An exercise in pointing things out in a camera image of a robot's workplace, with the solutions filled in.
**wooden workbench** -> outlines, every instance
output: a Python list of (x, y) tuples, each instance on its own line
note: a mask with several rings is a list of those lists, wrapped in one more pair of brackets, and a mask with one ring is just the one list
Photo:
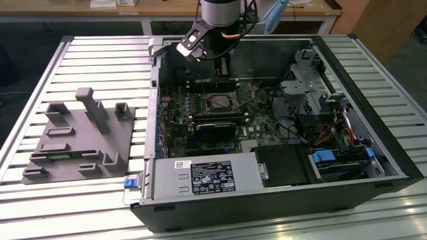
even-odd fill
[[(145, 34), (153, 35), (151, 22), (193, 21), (197, 6), (197, 0), (139, 0), (137, 6), (91, 11), (91, 0), (0, 0), (0, 22), (141, 22)], [(329, 34), (342, 10), (334, 10), (325, 0), (299, 7), (286, 9), (282, 21), (318, 22), (318, 33)], [(267, 10), (262, 4), (258, 8), (261, 13)], [(263, 33), (263, 29), (258, 24), (253, 33)]]
[[(342, 10), (334, 10), (325, 0), (314, 0), (313, 3), (301, 4), (295, 8), (297, 16), (342, 15)], [(197, 0), (143, 0), (143, 16), (195, 16), (198, 8)], [(289, 7), (285, 16), (294, 16), (294, 9)]]
[(91, 0), (0, 0), (0, 16), (23, 17), (114, 17), (141, 15), (143, 0), (137, 6), (91, 11)]

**gray plastic stand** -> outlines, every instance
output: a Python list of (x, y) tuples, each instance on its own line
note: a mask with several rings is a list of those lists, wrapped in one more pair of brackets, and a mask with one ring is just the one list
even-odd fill
[(30, 164), (23, 184), (121, 177), (127, 174), (135, 108), (118, 103), (104, 108), (92, 98), (92, 88), (75, 94), (86, 110), (68, 110), (64, 103), (51, 103), (50, 121)]

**warning label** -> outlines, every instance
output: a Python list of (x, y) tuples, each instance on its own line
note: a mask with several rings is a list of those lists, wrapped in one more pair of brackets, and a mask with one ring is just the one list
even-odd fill
[(231, 161), (191, 164), (191, 180), (195, 195), (237, 191)]

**slotted metal table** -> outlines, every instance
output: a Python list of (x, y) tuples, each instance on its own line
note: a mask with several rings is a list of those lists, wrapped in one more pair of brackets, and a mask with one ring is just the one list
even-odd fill
[[(126, 177), (23, 185), (23, 170), (48, 118), (48, 103), (83, 109), (91, 87), (104, 107), (137, 107), (129, 174), (145, 169), (151, 36), (64, 37), (0, 151), (0, 239), (398, 239), (427, 234), (427, 180), (355, 209), (153, 233), (125, 205)], [(391, 133), (427, 175), (426, 112), (358, 39), (323, 36)], [(339, 85), (327, 74), (335, 90)]]

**copper tube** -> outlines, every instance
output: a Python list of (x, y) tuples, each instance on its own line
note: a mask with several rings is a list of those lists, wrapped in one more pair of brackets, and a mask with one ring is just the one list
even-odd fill
[(227, 33), (222, 32), (222, 33), (221, 33), (221, 36), (222, 36), (225, 39), (239, 39), (239, 38), (241, 38), (241, 34), (239, 34), (239, 33), (229, 35)]

